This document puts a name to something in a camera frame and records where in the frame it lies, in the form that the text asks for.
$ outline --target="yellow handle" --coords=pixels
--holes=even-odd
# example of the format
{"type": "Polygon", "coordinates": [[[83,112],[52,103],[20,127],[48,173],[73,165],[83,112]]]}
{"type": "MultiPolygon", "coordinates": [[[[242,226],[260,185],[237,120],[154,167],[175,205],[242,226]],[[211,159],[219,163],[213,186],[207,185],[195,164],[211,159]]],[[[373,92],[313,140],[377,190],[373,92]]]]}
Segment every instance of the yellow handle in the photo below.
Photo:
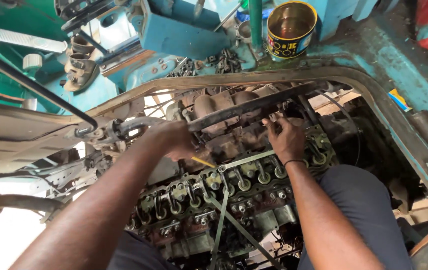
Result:
{"type": "Polygon", "coordinates": [[[209,163],[209,162],[206,162],[206,161],[203,161],[203,160],[201,160],[201,159],[198,159],[197,157],[192,157],[192,160],[193,161],[196,161],[196,162],[199,162],[199,163],[202,163],[202,164],[204,164],[204,165],[206,165],[206,166],[209,166],[209,167],[211,167],[211,168],[215,168],[216,166],[215,165],[212,165],[211,163],[209,163]]]}

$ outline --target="dark trousers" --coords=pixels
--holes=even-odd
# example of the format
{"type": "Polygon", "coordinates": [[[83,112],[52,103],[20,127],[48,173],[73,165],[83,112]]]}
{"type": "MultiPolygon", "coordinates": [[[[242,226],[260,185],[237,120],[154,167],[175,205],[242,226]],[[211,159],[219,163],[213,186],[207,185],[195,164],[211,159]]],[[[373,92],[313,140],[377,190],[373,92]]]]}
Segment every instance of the dark trousers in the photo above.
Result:
{"type": "MultiPolygon", "coordinates": [[[[329,169],[319,186],[349,219],[386,269],[412,269],[386,187],[369,172],[349,165],[329,169]]],[[[109,270],[173,270],[175,267],[138,236],[124,232],[109,270]]],[[[299,270],[314,269],[306,249],[299,270]]]]}

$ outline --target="black wristband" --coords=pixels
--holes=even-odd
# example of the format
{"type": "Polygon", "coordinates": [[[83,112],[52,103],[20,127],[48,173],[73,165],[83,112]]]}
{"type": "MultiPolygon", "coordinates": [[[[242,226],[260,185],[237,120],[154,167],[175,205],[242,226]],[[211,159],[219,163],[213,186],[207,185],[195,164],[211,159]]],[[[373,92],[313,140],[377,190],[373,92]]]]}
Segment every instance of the black wristband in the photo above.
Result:
{"type": "Polygon", "coordinates": [[[289,161],[286,161],[286,162],[284,163],[284,165],[283,165],[283,166],[285,167],[285,166],[286,166],[286,164],[288,164],[288,163],[290,163],[290,162],[291,162],[291,163],[294,163],[294,162],[295,162],[295,163],[298,163],[298,162],[299,162],[299,163],[302,163],[302,164],[304,164],[304,165],[306,164],[306,163],[304,163],[304,160],[302,160],[302,159],[299,159],[299,160],[298,160],[298,159],[295,159],[295,160],[294,160],[294,159],[291,159],[291,160],[289,160],[289,161]]]}

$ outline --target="knee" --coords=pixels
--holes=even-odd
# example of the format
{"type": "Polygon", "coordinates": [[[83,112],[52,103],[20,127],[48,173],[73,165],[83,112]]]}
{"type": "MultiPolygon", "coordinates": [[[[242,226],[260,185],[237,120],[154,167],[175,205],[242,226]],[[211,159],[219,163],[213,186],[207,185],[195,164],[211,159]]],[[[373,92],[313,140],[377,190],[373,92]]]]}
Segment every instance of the knee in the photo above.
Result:
{"type": "Polygon", "coordinates": [[[379,194],[389,197],[384,184],[372,173],[351,165],[338,165],[327,170],[319,181],[326,193],[355,192],[360,195],[379,194]]]}

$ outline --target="engine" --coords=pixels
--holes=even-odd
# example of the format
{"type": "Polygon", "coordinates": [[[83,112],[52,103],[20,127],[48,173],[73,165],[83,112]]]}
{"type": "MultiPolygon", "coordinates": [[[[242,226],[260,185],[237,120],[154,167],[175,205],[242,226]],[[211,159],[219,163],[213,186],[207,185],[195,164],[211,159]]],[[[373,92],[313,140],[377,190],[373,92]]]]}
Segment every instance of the engine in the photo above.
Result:
{"type": "MultiPolygon", "coordinates": [[[[166,118],[189,122],[272,94],[276,89],[272,88],[225,89],[214,95],[204,89],[195,97],[170,105],[166,118]]],[[[223,194],[229,196],[226,211],[258,242],[284,224],[297,223],[287,172],[274,154],[261,123],[262,118],[285,114],[284,108],[294,108],[289,102],[293,101],[233,115],[196,132],[196,156],[217,167],[206,168],[193,160],[174,163],[163,159],[140,195],[126,230],[151,242],[166,259],[210,252],[219,233],[221,214],[212,200],[222,201],[223,194]]],[[[319,125],[300,118],[288,119],[305,129],[304,162],[314,177],[337,164],[331,143],[319,125]]],[[[255,250],[229,221],[224,223],[221,237],[219,251],[229,257],[255,250]]]]}

